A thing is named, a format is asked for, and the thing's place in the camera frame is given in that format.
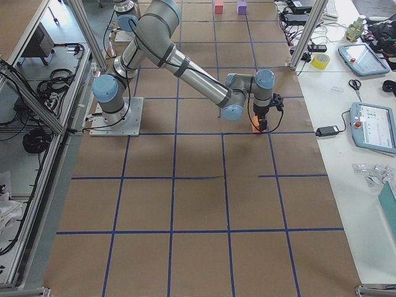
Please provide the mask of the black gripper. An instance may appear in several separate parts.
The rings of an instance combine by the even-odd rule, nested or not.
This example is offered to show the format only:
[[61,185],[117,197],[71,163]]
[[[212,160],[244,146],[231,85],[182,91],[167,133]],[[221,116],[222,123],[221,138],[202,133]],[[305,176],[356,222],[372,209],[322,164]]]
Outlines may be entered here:
[[266,115],[269,112],[270,100],[254,99],[253,111],[255,116],[252,117],[253,126],[258,126],[260,132],[267,132]]

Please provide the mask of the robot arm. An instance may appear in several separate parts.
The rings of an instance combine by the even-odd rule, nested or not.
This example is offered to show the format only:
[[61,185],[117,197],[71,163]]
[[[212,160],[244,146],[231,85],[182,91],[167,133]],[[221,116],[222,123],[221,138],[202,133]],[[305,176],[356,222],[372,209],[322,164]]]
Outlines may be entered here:
[[249,119],[259,132],[267,131],[267,113],[271,108],[283,111],[282,97],[272,91],[275,85],[272,71],[228,74],[222,84],[177,49],[171,37],[180,24],[181,11],[174,1],[152,1],[144,14],[140,13],[137,1],[115,1],[114,12],[120,29],[131,33],[133,39],[113,61],[112,70],[93,81],[93,95],[108,126],[116,126],[126,118],[129,105],[123,93],[144,59],[166,68],[214,102],[229,121],[241,117],[244,103],[250,97],[254,98],[254,115]]
[[133,0],[114,0],[113,9],[117,14],[136,14],[139,5]]

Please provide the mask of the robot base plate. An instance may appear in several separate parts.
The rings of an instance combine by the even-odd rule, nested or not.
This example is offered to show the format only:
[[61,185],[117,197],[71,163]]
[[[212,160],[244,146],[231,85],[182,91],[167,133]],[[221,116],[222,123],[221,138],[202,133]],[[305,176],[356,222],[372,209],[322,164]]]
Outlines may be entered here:
[[115,113],[102,112],[99,103],[95,112],[101,115],[93,118],[90,136],[92,137],[138,137],[144,106],[144,97],[123,97],[124,108]]

